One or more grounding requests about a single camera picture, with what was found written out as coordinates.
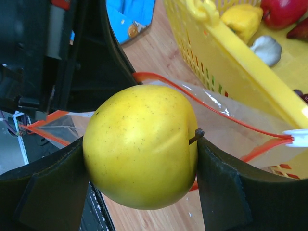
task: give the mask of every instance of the yellow basket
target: yellow basket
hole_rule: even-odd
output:
[[[184,61],[207,89],[278,116],[294,128],[308,128],[308,106],[293,89],[308,93],[308,45],[286,38],[290,26],[277,32],[261,23],[251,41],[273,36],[282,58],[269,68],[221,20],[235,4],[260,0],[164,0],[173,35]],[[308,178],[308,153],[271,167],[285,177]]]

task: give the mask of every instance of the apple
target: apple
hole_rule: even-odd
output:
[[[175,89],[151,84],[124,89],[95,111],[86,128],[83,154],[90,179],[121,205],[169,206],[194,183],[197,128],[194,109]]]
[[[283,29],[296,23],[308,10],[308,0],[262,0],[264,23],[272,29]]]

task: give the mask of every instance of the clear plastic bag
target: clear plastic bag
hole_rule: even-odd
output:
[[[281,138],[283,135],[281,137],[274,136],[274,134],[282,134],[283,131],[294,129],[279,118],[199,86],[177,79],[157,80],[157,75],[155,76],[152,77],[154,80],[141,78],[143,84],[165,85],[175,88],[181,93],[184,90],[205,103],[207,107],[184,93],[195,110],[198,125],[205,131],[205,137],[218,148],[255,167],[264,168],[278,165],[305,150],[305,148],[287,147],[283,145],[288,142]],[[181,90],[170,85],[171,82],[180,87]],[[44,136],[56,146],[62,148],[84,134],[93,113],[57,111],[49,115],[46,122],[39,121],[38,124],[33,124],[28,129]],[[254,129],[230,119],[236,119]],[[266,131],[269,134],[263,134],[258,130]]]

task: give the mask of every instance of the wooden floor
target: wooden floor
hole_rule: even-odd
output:
[[[156,1],[151,27],[123,48],[136,71],[154,72],[202,85],[181,58],[162,0]],[[205,230],[198,191],[188,193],[170,207],[155,211],[130,209],[104,199],[117,231]]]

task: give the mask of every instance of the yellow apple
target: yellow apple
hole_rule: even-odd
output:
[[[83,137],[90,179],[111,200],[153,210],[181,199],[195,180],[198,128],[189,101],[173,88],[137,85],[93,114]]]

